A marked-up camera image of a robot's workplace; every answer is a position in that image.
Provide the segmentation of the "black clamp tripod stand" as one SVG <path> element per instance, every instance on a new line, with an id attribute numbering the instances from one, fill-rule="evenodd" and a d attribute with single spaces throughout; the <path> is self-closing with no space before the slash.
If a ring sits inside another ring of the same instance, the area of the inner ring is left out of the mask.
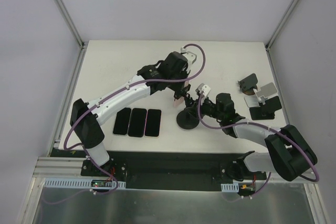
<path id="1" fill-rule="evenodd" d="M 182 111 L 180 111 L 176 117 L 176 122 L 178 126 L 184 130 L 192 130 L 196 128 L 199 125 L 199 120 L 198 121 L 190 121 L 187 119 L 187 112 L 189 110 L 196 110 L 196 106 L 192 108 L 187 108 L 185 107 Z"/>

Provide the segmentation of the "pink phone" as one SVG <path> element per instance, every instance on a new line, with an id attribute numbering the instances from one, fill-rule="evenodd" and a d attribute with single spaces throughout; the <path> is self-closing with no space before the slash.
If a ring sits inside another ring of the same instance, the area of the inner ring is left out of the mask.
<path id="1" fill-rule="evenodd" d="M 190 90 L 191 85 L 185 83 L 179 90 L 174 93 L 174 103 L 173 106 L 177 108 L 184 101 L 185 96 Z"/>

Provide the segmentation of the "cream-edged black phone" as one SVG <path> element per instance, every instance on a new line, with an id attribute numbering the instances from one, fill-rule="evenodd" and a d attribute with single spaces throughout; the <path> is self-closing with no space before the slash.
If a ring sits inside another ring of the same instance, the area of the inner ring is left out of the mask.
<path id="1" fill-rule="evenodd" d="M 146 117 L 144 135 L 147 137 L 158 137 L 161 125 L 161 110 L 149 109 Z"/>

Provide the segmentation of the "round brown phone stand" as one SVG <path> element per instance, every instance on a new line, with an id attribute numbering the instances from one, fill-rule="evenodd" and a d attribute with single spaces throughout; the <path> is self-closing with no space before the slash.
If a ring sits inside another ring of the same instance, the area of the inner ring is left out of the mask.
<path id="1" fill-rule="evenodd" d="M 245 95 L 254 95 L 257 87 L 258 79 L 255 73 L 238 81 L 240 91 Z"/>

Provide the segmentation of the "black folding phone stand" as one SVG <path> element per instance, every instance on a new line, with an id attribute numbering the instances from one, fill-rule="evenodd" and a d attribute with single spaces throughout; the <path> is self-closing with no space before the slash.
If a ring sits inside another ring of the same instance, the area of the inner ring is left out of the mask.
<path id="1" fill-rule="evenodd" d="M 265 101 L 265 104 L 259 103 L 259 106 L 249 108 L 251 119 L 254 121 L 273 120 L 275 112 L 282 109 L 280 98 L 275 96 Z"/>

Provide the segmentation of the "white metal phone stand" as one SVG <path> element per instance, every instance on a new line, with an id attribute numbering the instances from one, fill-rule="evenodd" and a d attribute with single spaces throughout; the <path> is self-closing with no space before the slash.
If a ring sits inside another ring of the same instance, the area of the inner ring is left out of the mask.
<path id="1" fill-rule="evenodd" d="M 253 89 L 254 94 L 244 97 L 245 103 L 248 108 L 258 107 L 261 103 L 262 105 L 266 104 L 266 101 L 278 94 L 278 89 L 276 85 L 271 82 L 268 83 L 259 89 Z"/>

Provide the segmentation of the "blue-edged black phone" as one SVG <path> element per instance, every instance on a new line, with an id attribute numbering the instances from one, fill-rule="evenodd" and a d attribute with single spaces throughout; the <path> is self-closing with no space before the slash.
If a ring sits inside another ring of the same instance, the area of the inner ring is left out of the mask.
<path id="1" fill-rule="evenodd" d="M 124 108 L 116 114 L 112 132 L 114 135 L 127 135 L 131 111 L 131 108 Z"/>

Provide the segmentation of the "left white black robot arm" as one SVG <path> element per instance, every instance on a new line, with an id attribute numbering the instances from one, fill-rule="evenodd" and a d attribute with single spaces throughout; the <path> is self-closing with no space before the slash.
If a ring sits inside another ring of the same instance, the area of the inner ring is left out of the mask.
<path id="1" fill-rule="evenodd" d="M 102 141 L 104 133 L 101 128 L 113 115 L 135 101 L 146 98 L 158 91 L 169 88 L 175 92 L 184 87 L 184 82 L 158 82 L 157 80 L 181 80 L 188 78 L 196 56 L 190 52 L 171 52 L 165 60 L 156 65 L 142 67 L 124 86 L 120 92 L 114 90 L 100 98 L 85 103 L 78 99 L 73 103 L 70 125 L 92 106 L 96 105 L 75 127 L 74 131 L 84 148 L 93 159 L 92 169 L 99 176 L 110 173 L 110 157 Z"/>

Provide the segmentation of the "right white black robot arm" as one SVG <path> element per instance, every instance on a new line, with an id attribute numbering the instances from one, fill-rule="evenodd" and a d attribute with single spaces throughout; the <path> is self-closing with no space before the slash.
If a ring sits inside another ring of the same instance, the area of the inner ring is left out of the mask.
<path id="1" fill-rule="evenodd" d="M 184 111 L 197 123 L 203 123 L 203 118 L 208 116 L 219 124 L 216 129 L 226 135 L 249 140 L 267 149 L 265 153 L 251 151 L 242 158 L 236 166 L 240 178 L 248 179 L 255 172 L 276 172 L 289 182 L 298 177 L 319 181 L 317 156 L 295 126 L 288 124 L 275 129 L 252 122 L 236 112 L 229 93 L 218 94 L 215 102 L 202 93 L 197 99 L 187 94 L 185 104 Z"/>

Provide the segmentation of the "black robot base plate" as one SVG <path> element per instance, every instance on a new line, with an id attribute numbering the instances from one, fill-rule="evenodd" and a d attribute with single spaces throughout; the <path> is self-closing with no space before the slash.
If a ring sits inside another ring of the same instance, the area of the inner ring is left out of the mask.
<path id="1" fill-rule="evenodd" d="M 266 179 L 262 172 L 242 167 L 244 154 L 163 153 L 110 151 L 111 161 L 99 171 L 91 161 L 82 161 L 81 176 L 113 175 L 127 189 L 220 191 L 235 178 L 240 182 Z"/>

